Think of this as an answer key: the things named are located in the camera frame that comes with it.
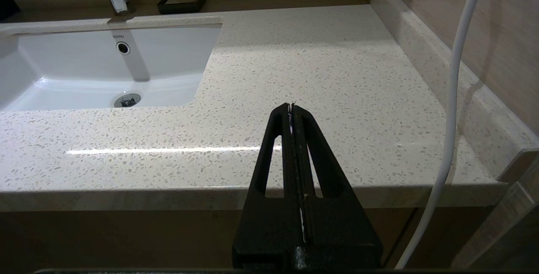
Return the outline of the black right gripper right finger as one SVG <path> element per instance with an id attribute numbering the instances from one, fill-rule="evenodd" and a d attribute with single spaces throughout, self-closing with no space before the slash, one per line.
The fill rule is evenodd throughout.
<path id="1" fill-rule="evenodd" d="M 381 242 L 312 114 L 292 106 L 304 243 L 295 267 L 378 267 Z"/>

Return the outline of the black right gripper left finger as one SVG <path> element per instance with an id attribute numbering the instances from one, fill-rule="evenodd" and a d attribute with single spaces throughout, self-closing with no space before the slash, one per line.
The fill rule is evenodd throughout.
<path id="1" fill-rule="evenodd" d="M 288 267 L 293 249 L 304 243 L 298 171 L 290 122 L 291 106 L 271 112 L 232 244 L 235 267 Z M 267 197 L 275 138 L 282 140 L 283 197 Z"/>

